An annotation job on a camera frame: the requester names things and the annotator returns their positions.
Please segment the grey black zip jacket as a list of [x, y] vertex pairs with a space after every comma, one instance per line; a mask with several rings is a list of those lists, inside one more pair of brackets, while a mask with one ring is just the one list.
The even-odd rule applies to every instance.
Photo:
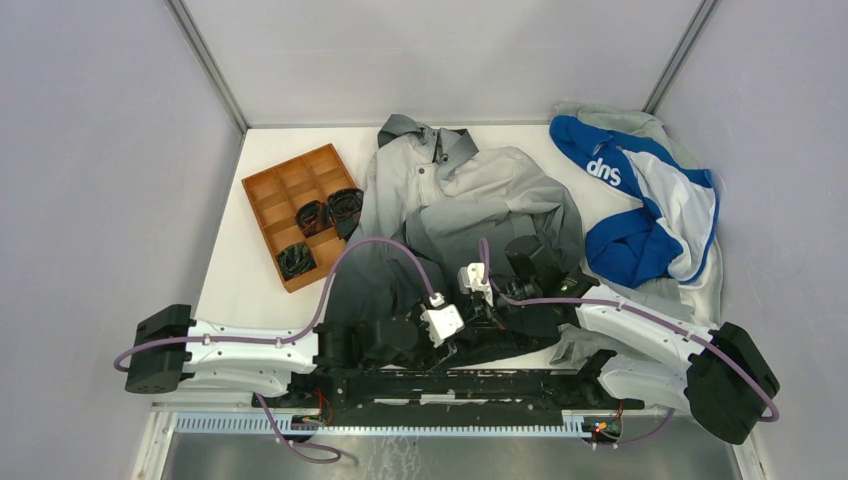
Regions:
[[429, 290], [465, 309], [457, 274], [477, 260], [481, 239], [498, 280], [513, 273], [507, 244], [526, 235], [559, 268], [580, 264], [583, 225], [571, 193], [522, 150], [482, 150], [465, 130], [433, 128], [402, 114], [388, 118], [377, 143], [324, 323], [403, 315]]

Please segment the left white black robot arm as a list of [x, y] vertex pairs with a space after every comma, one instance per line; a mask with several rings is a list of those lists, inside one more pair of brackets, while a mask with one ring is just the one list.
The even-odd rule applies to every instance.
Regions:
[[351, 324], [319, 323], [300, 332], [197, 320], [173, 304], [140, 322], [133, 347], [115, 361], [128, 393], [158, 395], [183, 383], [307, 404], [310, 374], [355, 375], [386, 366], [430, 370], [453, 356], [465, 322], [450, 304]]

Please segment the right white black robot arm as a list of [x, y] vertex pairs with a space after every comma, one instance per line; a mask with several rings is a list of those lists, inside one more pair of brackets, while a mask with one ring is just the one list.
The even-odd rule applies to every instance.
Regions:
[[534, 236], [512, 241], [513, 276], [498, 280], [486, 239], [479, 259], [458, 272], [460, 290], [481, 297], [491, 318], [550, 306], [577, 328], [639, 353], [605, 353], [597, 370], [577, 382], [580, 400], [602, 408], [633, 399], [690, 414], [718, 439], [740, 445], [759, 423], [779, 420], [780, 383], [750, 334], [727, 322], [710, 328], [636, 303], [580, 268], [565, 272]]

